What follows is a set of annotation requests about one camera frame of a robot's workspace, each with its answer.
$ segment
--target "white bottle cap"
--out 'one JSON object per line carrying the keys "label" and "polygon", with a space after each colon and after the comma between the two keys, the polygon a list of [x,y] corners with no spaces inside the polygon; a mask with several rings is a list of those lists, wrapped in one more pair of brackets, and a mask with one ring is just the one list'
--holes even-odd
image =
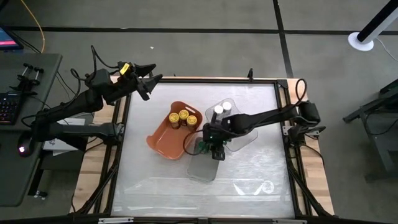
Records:
{"label": "white bottle cap", "polygon": [[232,108],[232,104],[230,102],[224,102],[223,103],[223,108],[225,111],[230,111]]}
{"label": "white bottle cap", "polygon": [[216,114],[222,114],[224,112],[224,108],[222,106],[220,106],[220,105],[217,105],[217,106],[214,107],[214,112]]}

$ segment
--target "keyboard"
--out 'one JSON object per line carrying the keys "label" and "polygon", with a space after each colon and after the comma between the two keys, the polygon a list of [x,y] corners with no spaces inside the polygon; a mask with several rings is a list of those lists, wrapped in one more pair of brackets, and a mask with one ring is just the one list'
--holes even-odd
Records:
{"label": "keyboard", "polygon": [[21,109],[20,93],[0,93],[0,125],[13,125]]}

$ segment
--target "computer monitor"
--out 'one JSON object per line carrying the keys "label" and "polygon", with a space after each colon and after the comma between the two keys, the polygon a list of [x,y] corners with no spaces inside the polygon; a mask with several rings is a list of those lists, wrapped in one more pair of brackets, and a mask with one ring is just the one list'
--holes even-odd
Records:
{"label": "computer monitor", "polygon": [[2,27],[0,27],[0,50],[18,50],[23,49],[24,46]]}

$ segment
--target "white tabletop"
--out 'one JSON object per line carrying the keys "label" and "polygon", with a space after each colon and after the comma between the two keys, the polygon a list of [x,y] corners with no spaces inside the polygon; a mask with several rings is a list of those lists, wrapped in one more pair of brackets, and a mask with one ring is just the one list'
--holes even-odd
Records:
{"label": "white tabletop", "polygon": [[113,216],[292,218],[280,124],[257,128],[258,138],[226,152],[210,183],[189,179],[189,155],[167,160],[146,144],[170,111],[183,101],[203,115],[232,98],[242,113],[277,108],[271,84],[160,83],[149,101],[132,95],[112,209]]}

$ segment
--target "white stand base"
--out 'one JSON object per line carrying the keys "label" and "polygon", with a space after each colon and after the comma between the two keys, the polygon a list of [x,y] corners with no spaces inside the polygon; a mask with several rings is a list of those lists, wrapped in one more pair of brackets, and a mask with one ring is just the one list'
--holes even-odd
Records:
{"label": "white stand base", "polygon": [[359,32],[353,32],[352,34],[350,34],[348,36],[348,43],[350,44],[350,46],[352,46],[356,50],[360,50],[363,52],[372,50],[373,46],[374,46],[373,40],[370,41],[370,43],[368,43],[368,44],[362,44],[358,40],[358,34],[359,34]]}

